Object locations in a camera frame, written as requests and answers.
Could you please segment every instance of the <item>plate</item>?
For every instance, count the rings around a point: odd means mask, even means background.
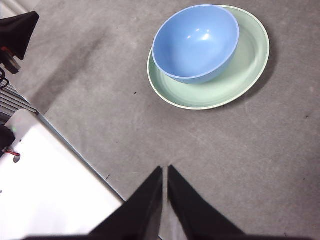
[[[152,57],[147,62],[153,90],[167,103],[182,109],[213,109],[246,93],[263,73],[269,58],[270,43],[262,23],[251,13],[234,6],[221,6],[238,21],[240,36],[234,57],[220,76],[202,84],[185,84],[159,70]]]

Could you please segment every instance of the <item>red wire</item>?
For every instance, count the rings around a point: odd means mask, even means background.
[[[17,152],[14,152],[14,151],[11,151],[11,150],[6,150],[5,151],[7,154],[12,154],[14,156],[20,156],[20,153],[17,153]]]

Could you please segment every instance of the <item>bowl rim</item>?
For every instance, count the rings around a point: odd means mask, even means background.
[[[156,58],[155,58],[155,54],[154,54],[154,46],[155,46],[155,42],[156,42],[156,39],[160,33],[160,31],[162,30],[162,28],[172,19],[174,18],[176,15],[186,11],[186,10],[189,10],[189,9],[193,9],[193,8],[198,8],[198,7],[211,7],[211,8],[216,8],[216,9],[219,9],[219,10],[222,10],[224,11],[225,13],[227,13],[229,16],[231,16],[231,18],[233,19],[233,22],[235,23],[236,25],[236,41],[235,41],[235,44],[232,48],[232,51],[230,52],[230,54],[224,59],[224,61],[222,61],[218,66],[210,69],[209,71],[205,72],[205,73],[201,73],[201,74],[198,74],[198,75],[194,75],[194,76],[177,76],[177,75],[173,75],[167,71],[165,71],[162,67],[159,66]],[[240,29],[239,29],[239,24],[238,24],[238,21],[237,19],[235,18],[235,16],[233,16],[233,14],[228,11],[227,9],[221,7],[221,6],[218,6],[218,5],[213,5],[213,4],[200,4],[200,5],[194,5],[194,6],[190,6],[190,7],[187,7],[187,8],[184,8],[178,12],[176,12],[174,15],[172,15],[169,19],[167,19],[163,24],[162,26],[159,28],[159,30],[157,31],[154,39],[153,39],[153,43],[152,43],[152,57],[153,57],[153,60],[154,60],[154,63],[155,65],[157,66],[157,68],[159,68],[165,75],[171,77],[171,78],[174,78],[174,79],[180,79],[180,80],[192,80],[192,79],[197,79],[197,78],[201,78],[203,76],[206,76],[212,72],[214,72],[215,70],[219,69],[223,64],[225,64],[229,59],[230,57],[233,55],[233,53],[235,52],[237,46],[238,46],[238,42],[239,42],[239,35],[240,35]]]

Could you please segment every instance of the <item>blue bowl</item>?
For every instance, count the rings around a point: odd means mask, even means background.
[[[178,82],[205,83],[230,63],[239,40],[236,18],[215,5],[196,5],[170,17],[155,35],[156,66]]]

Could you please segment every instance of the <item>gray carpet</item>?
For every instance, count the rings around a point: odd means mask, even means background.
[[[270,58],[236,101],[179,109],[151,88],[148,53],[168,17],[203,3],[260,19]],[[320,1],[42,0],[36,11],[10,79],[121,196],[173,164],[248,234],[320,236]],[[167,201],[161,235],[184,239]]]

